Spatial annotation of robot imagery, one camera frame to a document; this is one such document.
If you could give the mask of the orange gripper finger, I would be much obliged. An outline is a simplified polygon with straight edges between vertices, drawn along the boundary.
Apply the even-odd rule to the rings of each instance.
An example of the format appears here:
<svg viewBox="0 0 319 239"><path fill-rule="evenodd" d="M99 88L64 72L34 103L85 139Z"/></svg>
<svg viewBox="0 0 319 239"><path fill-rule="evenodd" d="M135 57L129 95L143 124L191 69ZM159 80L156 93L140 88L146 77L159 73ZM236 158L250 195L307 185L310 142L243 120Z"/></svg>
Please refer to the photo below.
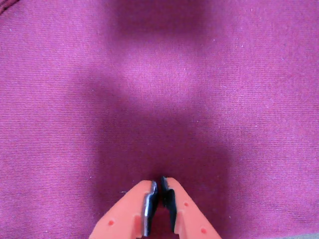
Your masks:
<svg viewBox="0 0 319 239"><path fill-rule="evenodd" d="M221 238L176 179L163 176L161 187L163 205L169 210L171 229L180 239Z"/></svg>
<svg viewBox="0 0 319 239"><path fill-rule="evenodd" d="M155 181L143 180L129 190L95 225L91 239L141 239L151 233L159 201Z"/></svg>

